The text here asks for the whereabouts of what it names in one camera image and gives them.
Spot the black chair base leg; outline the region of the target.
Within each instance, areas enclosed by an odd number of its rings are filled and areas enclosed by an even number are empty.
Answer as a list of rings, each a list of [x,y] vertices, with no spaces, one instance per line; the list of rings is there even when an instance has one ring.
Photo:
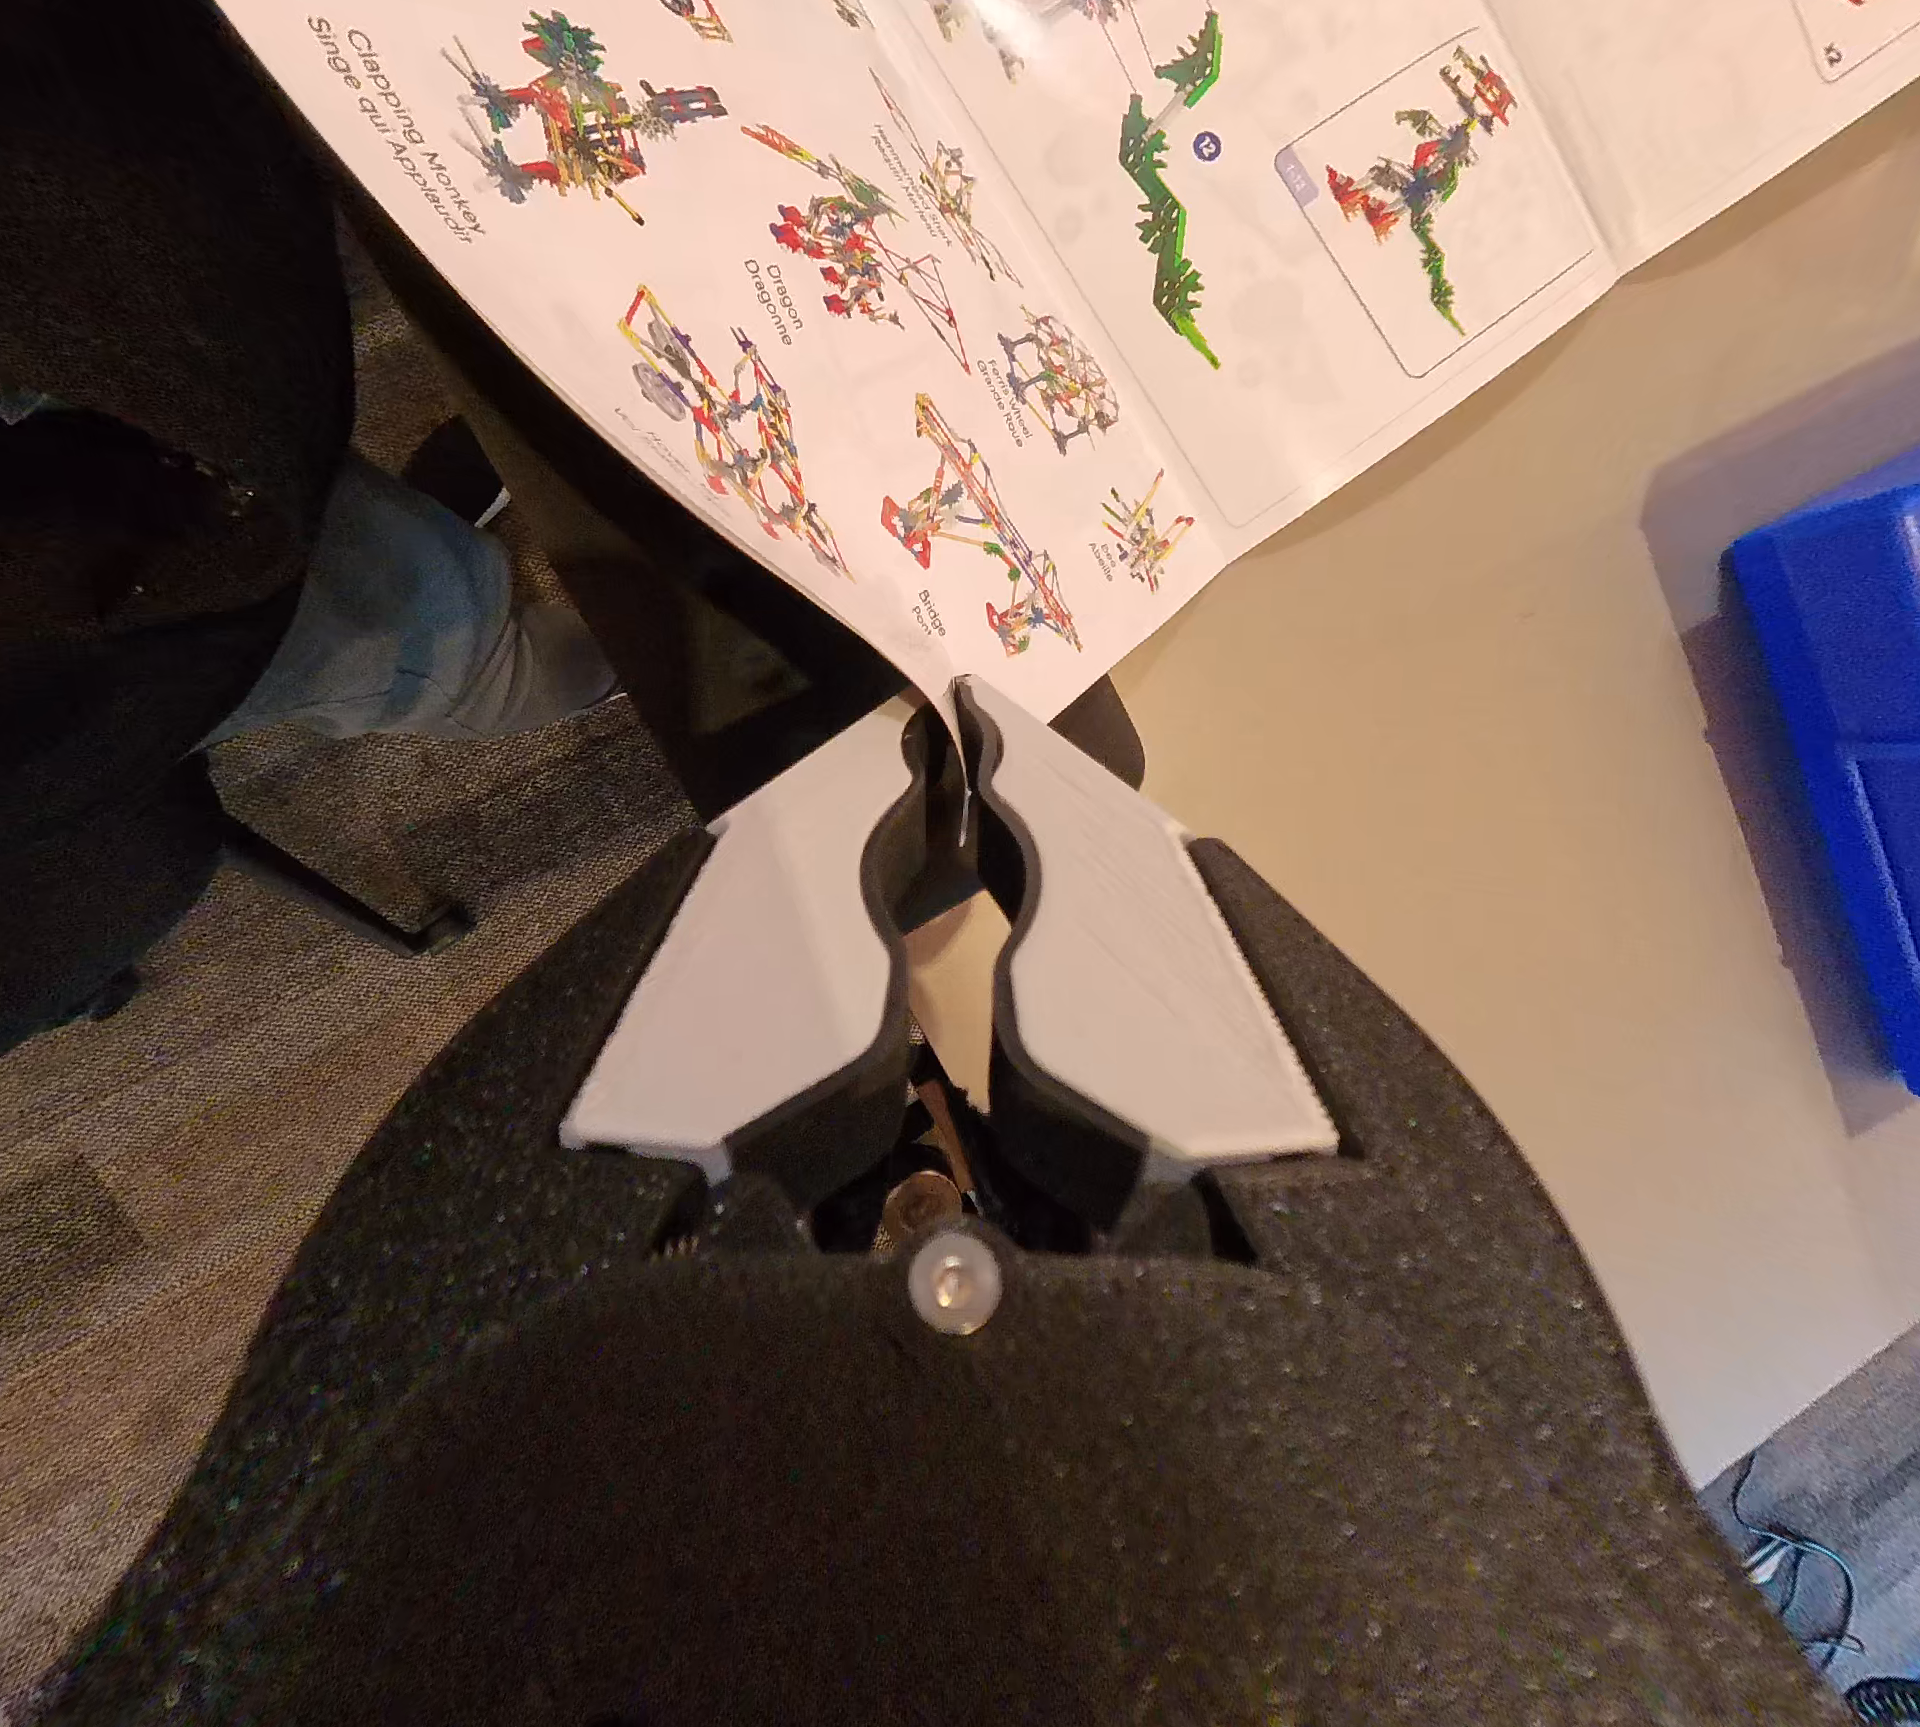
[[[392,839],[296,779],[207,773],[219,805],[219,865],[354,941],[412,961],[467,939],[477,915]]]

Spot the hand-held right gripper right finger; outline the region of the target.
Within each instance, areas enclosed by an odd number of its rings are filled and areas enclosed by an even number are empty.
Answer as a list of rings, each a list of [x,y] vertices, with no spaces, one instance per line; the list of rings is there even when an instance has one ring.
[[[1339,1127],[1213,899],[1195,837],[996,685],[962,677],[975,861],[1011,923],[993,1125],[1023,1171],[1330,1157]]]

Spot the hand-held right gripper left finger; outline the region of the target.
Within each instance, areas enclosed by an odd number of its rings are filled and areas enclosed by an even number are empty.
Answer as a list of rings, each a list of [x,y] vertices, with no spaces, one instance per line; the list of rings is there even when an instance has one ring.
[[[854,1179],[906,1099],[918,711],[877,707],[707,835],[560,1139],[708,1179]]]

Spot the person's jeans leg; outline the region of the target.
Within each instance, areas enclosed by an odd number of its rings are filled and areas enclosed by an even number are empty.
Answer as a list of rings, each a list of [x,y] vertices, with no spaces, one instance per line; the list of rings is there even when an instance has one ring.
[[[277,725],[492,739],[571,721],[616,689],[575,609],[517,599],[500,539],[350,453],[288,631],[204,747]]]

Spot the toy instruction booklet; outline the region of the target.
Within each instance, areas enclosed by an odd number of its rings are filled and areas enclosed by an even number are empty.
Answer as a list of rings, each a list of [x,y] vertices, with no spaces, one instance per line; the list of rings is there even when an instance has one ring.
[[[1917,83],[1917,0],[211,0],[552,395],[937,697],[1064,709],[1237,555]]]

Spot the person's black shoe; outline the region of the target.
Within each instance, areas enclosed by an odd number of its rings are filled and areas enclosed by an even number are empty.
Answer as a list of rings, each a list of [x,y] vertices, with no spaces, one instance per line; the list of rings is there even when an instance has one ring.
[[[489,529],[513,503],[500,469],[462,415],[438,423],[398,471],[408,487],[477,529]]]

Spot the blue plastic bin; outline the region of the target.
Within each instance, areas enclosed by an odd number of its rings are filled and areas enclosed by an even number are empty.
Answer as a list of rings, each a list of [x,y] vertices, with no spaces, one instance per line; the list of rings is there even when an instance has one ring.
[[[1894,1071],[1918,1091],[1918,451],[1727,549]]]

